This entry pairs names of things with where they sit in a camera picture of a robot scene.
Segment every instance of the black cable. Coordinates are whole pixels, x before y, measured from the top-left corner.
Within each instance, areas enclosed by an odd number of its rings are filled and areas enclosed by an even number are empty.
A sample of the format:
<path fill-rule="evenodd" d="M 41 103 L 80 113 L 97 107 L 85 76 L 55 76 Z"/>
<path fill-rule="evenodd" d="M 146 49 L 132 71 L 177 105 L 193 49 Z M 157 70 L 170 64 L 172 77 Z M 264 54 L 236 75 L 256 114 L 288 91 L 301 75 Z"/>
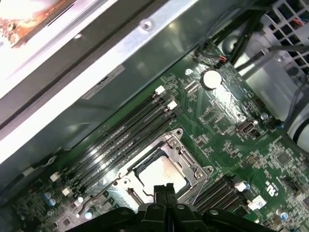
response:
<path fill-rule="evenodd" d="M 250 65 L 256 63 L 260 58 L 264 56 L 263 52 L 259 52 L 255 54 L 253 57 L 251 57 L 247 62 L 244 64 L 240 65 L 239 67 L 236 68 L 237 72 L 240 72 L 241 70 L 244 70 L 245 68 L 249 67 Z"/>
<path fill-rule="evenodd" d="M 7 196 L 10 190 L 25 177 L 24 174 L 16 176 L 1 192 L 0 192 L 0 205 L 2 205 L 3 199 Z"/>
<path fill-rule="evenodd" d="M 235 20 L 233 20 L 231 23 L 229 23 L 227 26 L 225 26 L 221 31 L 219 31 L 217 34 L 215 34 L 211 40 L 215 42 L 216 45 L 221 43 L 230 33 L 232 33 L 234 30 L 236 30 L 238 27 L 240 27 L 243 23 L 245 23 L 253 14 L 253 10 L 258 11 L 264 11 L 265 13 L 267 11 L 272 10 L 272 7 L 270 5 L 274 4 L 277 0 L 260 0 L 256 3 L 254 6 L 249 7 L 243 7 L 244 12 L 239 15 Z"/>
<path fill-rule="evenodd" d="M 220 32 L 215 34 L 211 40 L 214 41 L 216 45 L 219 45 L 229 34 L 231 34 L 233 31 L 235 31 L 237 28 L 239 28 L 242 24 L 247 22 L 247 20 L 252 15 L 252 12 L 245 12 L 241 16 L 239 16 L 237 19 L 232 21 L 229 25 L 227 25 L 225 28 L 223 28 Z"/>
<path fill-rule="evenodd" d="M 297 130 L 295 131 L 295 134 L 293 136 L 293 141 L 297 144 L 299 137 L 301 135 L 301 133 L 304 131 L 304 129 L 309 125 L 309 118 L 307 118 L 302 124 L 300 124 L 300 126 L 297 128 Z"/>
<path fill-rule="evenodd" d="M 274 52 L 274 51 L 287 51 L 287 52 L 306 52 L 309 51 L 309 46 L 304 46 L 304 45 L 291 45 L 291 46 L 274 46 L 268 48 L 269 52 Z M 263 52 L 259 52 L 253 57 L 251 57 L 247 62 L 244 64 L 240 65 L 239 67 L 236 68 L 238 72 L 244 70 L 245 68 L 249 67 L 250 65 L 254 64 L 257 62 L 260 58 L 262 58 L 265 54 Z"/>
<path fill-rule="evenodd" d="M 236 43 L 232 54 L 231 54 L 231 59 L 229 62 L 232 65 L 235 65 L 240 56 L 243 54 L 245 51 L 249 40 L 252 36 L 252 34 L 257 30 L 257 28 L 260 25 L 260 19 L 264 15 L 265 12 L 258 12 L 252 15 L 251 19 L 249 19 L 249 22 L 247 26 L 245 27 L 244 31 L 242 32 L 242 35 L 240 36 L 240 39 Z"/>
<path fill-rule="evenodd" d="M 291 105 L 290 105 L 290 109 L 289 109 L 289 113 L 288 113 L 288 116 L 285 119 L 285 123 L 288 122 L 291 119 L 291 117 L 292 117 L 292 115 L 295 111 L 296 105 L 298 103 L 299 96 L 303 92 L 303 90 L 305 89 L 307 84 L 308 84 L 308 78 L 305 76 L 305 77 L 303 77 L 301 86 L 295 91 L 295 93 L 293 95 Z"/>
<path fill-rule="evenodd" d="M 288 120 L 284 128 L 282 130 L 282 138 L 287 143 L 287 145 L 296 152 L 303 154 L 305 157 L 309 158 L 309 152 L 305 151 L 301 147 L 299 147 L 289 136 L 288 131 L 295 122 L 296 118 L 300 115 L 300 113 L 304 110 L 304 108 L 308 105 L 309 102 L 309 94 L 305 94 L 303 98 L 296 104 L 295 111 L 293 112 L 290 120 Z"/>

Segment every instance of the white slot latch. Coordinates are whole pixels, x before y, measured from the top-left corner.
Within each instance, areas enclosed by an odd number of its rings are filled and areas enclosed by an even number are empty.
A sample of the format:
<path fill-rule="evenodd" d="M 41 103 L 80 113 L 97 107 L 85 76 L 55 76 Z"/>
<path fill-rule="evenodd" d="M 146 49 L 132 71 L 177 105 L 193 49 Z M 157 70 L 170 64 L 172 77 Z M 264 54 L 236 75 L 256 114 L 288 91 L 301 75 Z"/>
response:
<path fill-rule="evenodd" d="M 69 187 L 66 187 L 64 190 L 62 190 L 62 194 L 66 197 L 71 193 L 71 189 Z"/>
<path fill-rule="evenodd" d="M 53 182 L 55 182 L 56 180 L 58 180 L 60 178 L 60 175 L 58 172 L 52 174 L 50 177 L 49 177 Z"/>
<path fill-rule="evenodd" d="M 156 93 L 156 95 L 160 95 L 164 91 L 165 91 L 165 88 L 163 86 L 159 86 L 154 92 Z"/>
<path fill-rule="evenodd" d="M 172 101 L 170 104 L 168 104 L 168 109 L 173 110 L 177 106 L 177 103 L 175 101 Z"/>

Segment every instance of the electrolytic capacitor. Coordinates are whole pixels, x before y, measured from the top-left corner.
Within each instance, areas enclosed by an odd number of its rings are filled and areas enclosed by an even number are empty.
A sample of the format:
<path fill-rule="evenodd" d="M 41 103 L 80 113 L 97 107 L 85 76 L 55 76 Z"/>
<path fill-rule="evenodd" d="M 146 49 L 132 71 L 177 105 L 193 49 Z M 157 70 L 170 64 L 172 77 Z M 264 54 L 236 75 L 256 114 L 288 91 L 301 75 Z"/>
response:
<path fill-rule="evenodd" d="M 288 217 L 289 217 L 288 213 L 282 211 L 281 209 L 277 209 L 277 210 L 276 210 L 276 214 L 277 214 L 282 220 L 286 220 L 286 219 L 288 219 Z"/>
<path fill-rule="evenodd" d="M 48 215 L 49 217 L 51 217 L 52 215 L 54 215 L 53 210 L 48 210 L 48 211 L 47 211 L 47 215 Z"/>
<path fill-rule="evenodd" d="M 93 217 L 94 212 L 95 211 L 93 207 L 89 208 L 87 212 L 85 213 L 85 218 L 90 220 Z"/>
<path fill-rule="evenodd" d="M 48 201 L 49 206 L 53 207 L 56 205 L 56 200 L 54 198 L 49 199 Z"/>
<path fill-rule="evenodd" d="M 49 199 L 52 198 L 52 194 L 50 192 L 46 192 L 46 193 L 44 193 L 43 197 L 44 197 L 44 199 L 49 200 Z"/>

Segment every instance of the ram slot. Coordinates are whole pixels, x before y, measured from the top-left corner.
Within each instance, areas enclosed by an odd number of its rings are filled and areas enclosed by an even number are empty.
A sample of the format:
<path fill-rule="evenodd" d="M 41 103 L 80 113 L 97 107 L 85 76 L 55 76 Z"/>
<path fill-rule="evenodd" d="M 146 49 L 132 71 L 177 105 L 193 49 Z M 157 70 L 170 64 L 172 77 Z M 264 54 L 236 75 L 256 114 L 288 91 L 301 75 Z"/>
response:
<path fill-rule="evenodd" d="M 84 193 L 88 188 L 96 184 L 101 178 L 104 177 L 110 170 L 115 168 L 117 165 L 119 165 L 122 161 L 123 158 L 126 156 L 129 156 L 128 154 L 136 153 L 135 150 L 141 145 L 140 140 L 145 141 L 147 140 L 150 136 L 153 136 L 154 134 L 158 133 L 163 129 L 163 127 L 170 122 L 172 118 L 174 118 L 175 115 L 171 114 L 168 116 L 168 118 L 162 119 L 162 117 L 159 117 L 156 121 L 159 122 L 158 125 L 154 127 L 154 130 L 148 131 L 147 134 L 143 134 L 141 136 L 137 136 L 134 139 L 134 143 L 132 144 L 133 146 L 130 147 L 129 150 L 127 150 L 123 155 L 118 156 L 115 160 L 112 161 L 107 167 L 105 167 L 103 170 L 101 170 L 98 174 L 96 174 L 94 177 L 90 179 L 89 183 L 86 183 L 85 185 L 81 186 L 78 188 L 78 190 L 75 190 L 74 197 L 78 197 L 80 193 Z"/>
<path fill-rule="evenodd" d="M 212 197 L 218 194 L 223 189 L 228 188 L 228 184 L 225 182 L 216 183 L 215 186 L 211 186 L 211 189 L 207 189 L 205 193 L 202 193 L 197 200 L 194 206 L 199 208 L 205 202 L 209 201 Z"/>
<path fill-rule="evenodd" d="M 230 194 L 230 189 L 229 188 L 223 188 L 216 194 L 210 196 L 207 198 L 206 201 L 203 201 L 197 209 L 203 209 L 203 208 L 212 208 L 214 205 L 218 204 L 224 197 L 228 197 Z"/>
<path fill-rule="evenodd" d="M 131 139 L 134 138 L 134 136 L 140 134 L 143 130 L 147 129 L 147 127 L 153 123 L 157 117 L 160 117 L 164 112 L 163 111 L 158 111 L 157 113 L 153 114 L 153 119 L 152 121 L 142 121 L 137 125 L 138 130 L 133 132 L 133 133 L 129 133 L 128 135 L 126 135 L 126 138 L 120 138 L 117 142 L 116 145 L 111 145 L 108 149 L 102 151 L 100 153 L 100 155 L 103 155 L 104 153 L 106 153 L 106 156 L 102 156 L 101 159 L 98 160 L 98 163 L 92 165 L 88 170 L 86 170 L 86 168 L 84 167 L 85 165 L 83 165 L 83 168 L 80 168 L 80 172 L 83 172 L 83 174 L 81 176 L 78 177 L 78 180 L 76 181 L 76 183 L 83 181 L 85 178 L 87 178 L 91 173 L 93 173 L 94 171 L 96 171 L 100 166 L 102 166 L 104 163 L 106 163 L 110 158 L 112 158 L 114 156 L 114 154 L 119 151 L 120 149 L 122 149 L 123 147 L 125 147 L 128 143 L 130 143 Z"/>
<path fill-rule="evenodd" d="M 110 136 L 120 130 L 126 123 L 128 123 L 132 118 L 137 116 L 140 111 L 143 111 L 146 107 L 148 107 L 152 102 L 154 101 L 154 98 L 149 97 L 144 102 L 142 102 L 141 105 L 139 105 L 137 108 L 135 108 L 132 112 L 130 112 L 124 119 L 122 119 L 120 122 L 118 122 L 113 128 L 108 130 L 100 139 L 98 139 L 96 142 L 94 142 L 89 148 L 87 148 L 83 153 L 78 155 L 66 168 L 64 168 L 61 172 L 67 172 L 74 169 L 74 167 L 78 167 L 78 163 L 81 162 L 84 157 L 88 154 L 91 154 L 97 147 L 101 146 L 105 143 Z"/>
<path fill-rule="evenodd" d="M 149 118 L 149 114 L 155 115 L 156 111 L 160 110 L 159 105 L 152 106 L 150 109 L 147 110 L 147 112 L 144 112 L 144 114 L 141 114 L 134 119 L 133 122 L 131 122 L 130 125 L 126 126 L 126 130 L 122 131 L 121 134 L 117 135 L 112 141 L 108 141 L 108 144 L 106 144 L 104 147 L 102 147 L 96 154 L 94 154 L 92 157 L 87 159 L 84 163 L 81 163 L 77 169 L 75 169 L 73 172 L 67 175 L 68 179 L 73 179 L 75 176 L 78 175 L 78 173 L 84 172 L 92 162 L 94 162 L 96 159 L 100 161 L 99 157 L 104 158 L 104 153 L 111 149 L 115 149 L 114 146 L 117 143 L 123 143 L 125 141 L 129 140 L 128 132 L 134 127 L 137 127 L 138 125 L 146 122 Z"/>

